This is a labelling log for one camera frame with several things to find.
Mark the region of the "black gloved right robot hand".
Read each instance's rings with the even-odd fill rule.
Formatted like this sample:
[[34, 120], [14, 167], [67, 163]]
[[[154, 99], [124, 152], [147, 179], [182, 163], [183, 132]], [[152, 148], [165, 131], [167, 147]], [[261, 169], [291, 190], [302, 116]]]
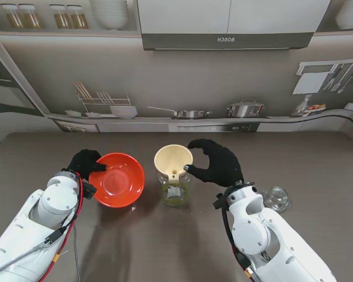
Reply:
[[195, 139], [188, 143], [189, 149], [202, 149], [208, 156], [207, 169], [185, 165], [184, 170], [205, 183], [215, 183], [221, 187], [243, 183], [244, 177], [237, 157], [226, 147], [211, 139]]

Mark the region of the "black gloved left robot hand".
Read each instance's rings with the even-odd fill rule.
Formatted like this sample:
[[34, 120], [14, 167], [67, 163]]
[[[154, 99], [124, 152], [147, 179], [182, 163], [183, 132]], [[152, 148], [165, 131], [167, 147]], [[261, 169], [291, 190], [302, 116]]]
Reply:
[[84, 149], [74, 155], [67, 171], [78, 173], [86, 181], [93, 172], [105, 172], [106, 165], [98, 163], [101, 155], [96, 150]]

